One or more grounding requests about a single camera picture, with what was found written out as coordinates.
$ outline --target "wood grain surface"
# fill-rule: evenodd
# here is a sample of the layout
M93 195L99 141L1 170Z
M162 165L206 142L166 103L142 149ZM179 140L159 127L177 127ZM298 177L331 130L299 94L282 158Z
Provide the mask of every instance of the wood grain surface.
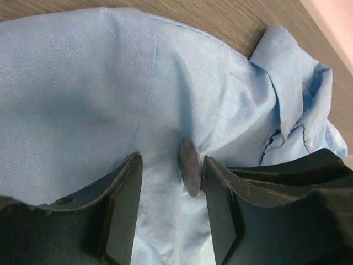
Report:
M250 57L266 28L284 26L301 48L332 67L330 121L353 152L353 75L300 0L0 0L0 21L92 7L132 7L204 30Z

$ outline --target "hole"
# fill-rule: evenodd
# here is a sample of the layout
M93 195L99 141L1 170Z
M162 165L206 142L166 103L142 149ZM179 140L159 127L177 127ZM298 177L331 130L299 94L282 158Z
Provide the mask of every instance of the hole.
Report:
M55 202L56 205L68 204L73 202L73 199L70 197L64 197Z

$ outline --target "shirt fabric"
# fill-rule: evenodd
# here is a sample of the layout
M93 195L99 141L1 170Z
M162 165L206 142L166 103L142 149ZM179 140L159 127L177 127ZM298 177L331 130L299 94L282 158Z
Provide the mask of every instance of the shirt fabric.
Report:
M347 155L332 70L278 25L247 60L182 23L84 9L1 22L0 54L0 194L52 203L139 152L132 264L215 264L205 195L180 178L184 136L226 166Z

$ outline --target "shirt collar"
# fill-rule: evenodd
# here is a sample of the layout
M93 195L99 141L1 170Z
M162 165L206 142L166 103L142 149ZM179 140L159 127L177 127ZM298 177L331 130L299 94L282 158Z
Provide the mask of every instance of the shirt collar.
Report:
M331 69L311 58L283 27L268 28L249 60L262 68L272 81L280 110L281 133L286 141L290 131L300 122L304 141L314 139L330 111ZM313 84L313 76L322 72L321 83ZM303 84L316 86L309 109L303 114Z

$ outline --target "seam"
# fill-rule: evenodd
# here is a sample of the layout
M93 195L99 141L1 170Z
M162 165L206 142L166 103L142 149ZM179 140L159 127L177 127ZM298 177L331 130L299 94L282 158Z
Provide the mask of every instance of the seam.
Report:
M151 28L152 28L152 31L153 31L153 41L154 41L154 53L153 53L153 63L152 63L152 77L154 76L154 67L155 67L155 64L156 64L156 53L157 53L157 42L156 42L156 30L153 26L153 23L151 22ZM135 137L136 137L136 134L137 134L137 131L138 131L138 128L140 127L140 123L141 123L141 116L142 116L142 113L145 109L145 106L146 106L146 102L147 102L147 98L148 98L148 95L149 95L149 92L151 91L151 86L152 86L152 79L150 80L149 82L149 85L148 85L148 91L147 91L147 94L146 94L146 97L145 97L145 101L143 102L143 107L141 109L141 112L140 112L140 117L138 119L138 123L136 125L136 130L135 130L135 133L133 134L133 138L132 138L132 141L131 141L131 146L129 148L129 151L127 152L126 156L128 156L131 152L131 149L133 147L133 142L135 141Z
M183 24L183 23L181 23L181 22L177 22L177 21L174 21L174 20L171 20L171 19L159 17L159 16L156 16L156 15L151 15L151 16L149 16L149 18L150 18L150 20L152 20L152 19L154 19L154 20L160 20L160 21L163 21L163 22L165 22L165 23L168 23L168 24L171 24L171 25L174 25L174 26L177 26L177 27L179 26L179 27L184 28L184 29L190 29L190 30L192 30L193 32L199 33L199 34L201 34L201 35L203 35L203 36L205 36L205 37L208 37L208 38L210 38L210 39L216 41L217 43L221 44L221 45L224 46L224 47L227 47L227 48L229 48L229 49L232 49L232 48L231 48L228 44L226 44L224 41L222 41L222 40L220 40L220 39L218 39L218 38L212 36L211 34L205 32L205 31L202 31L202 30L200 30L200 29L196 29L196 28L194 28L194 27L192 27L192 26L189 26L189 25L186 25L186 24ZM238 61L237 59L235 59L235 58L234 58L234 60L235 60L238 64L240 64L240 65L242 65L242 66L245 66L245 67L247 67L247 68L249 68L249 69L252 69L251 66L245 65L245 64L243 64L242 62L239 62L239 61Z

